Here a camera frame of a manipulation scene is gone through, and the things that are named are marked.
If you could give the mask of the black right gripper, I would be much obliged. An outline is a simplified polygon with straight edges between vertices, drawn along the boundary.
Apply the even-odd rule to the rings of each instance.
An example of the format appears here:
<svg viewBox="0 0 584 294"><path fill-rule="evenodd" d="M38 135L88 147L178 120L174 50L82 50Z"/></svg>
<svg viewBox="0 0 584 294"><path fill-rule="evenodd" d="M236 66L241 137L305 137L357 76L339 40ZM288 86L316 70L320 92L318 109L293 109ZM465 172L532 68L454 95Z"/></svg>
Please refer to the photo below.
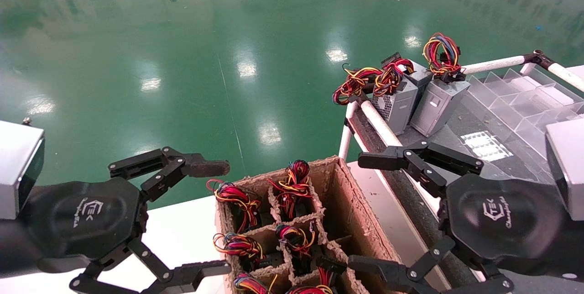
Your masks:
<svg viewBox="0 0 584 294"><path fill-rule="evenodd" d="M555 186L521 179L478 176L482 160L433 142L388 146L382 153L362 152L361 168L404 170L434 198L445 197L447 234L413 266L385 259L350 255L349 268L377 275L388 290L438 294L425 277L456 247L472 263L543 261L558 240L569 215ZM447 180L436 166L461 178ZM447 294L511 294L514 283L496 266L482 266L485 281L446 290Z"/></svg>

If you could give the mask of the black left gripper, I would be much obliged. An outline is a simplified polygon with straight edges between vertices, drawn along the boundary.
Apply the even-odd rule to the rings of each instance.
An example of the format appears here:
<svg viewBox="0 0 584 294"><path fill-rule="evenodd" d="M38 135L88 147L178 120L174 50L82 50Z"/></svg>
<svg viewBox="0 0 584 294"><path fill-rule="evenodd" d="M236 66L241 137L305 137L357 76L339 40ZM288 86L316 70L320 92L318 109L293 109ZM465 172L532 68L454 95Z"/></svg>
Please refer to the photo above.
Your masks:
<svg viewBox="0 0 584 294"><path fill-rule="evenodd" d="M141 240L148 221L145 200L155 202L181 180L224 176L227 160L207 160L171 147L109 165L105 182L72 181L34 188L21 211L21 273L67 273L86 268L69 288L77 294L135 294L98 281L131 252L156 277L142 294L194 293L205 277L232 271L226 260L187 263L170 270ZM152 176L141 190L128 180Z"/></svg>

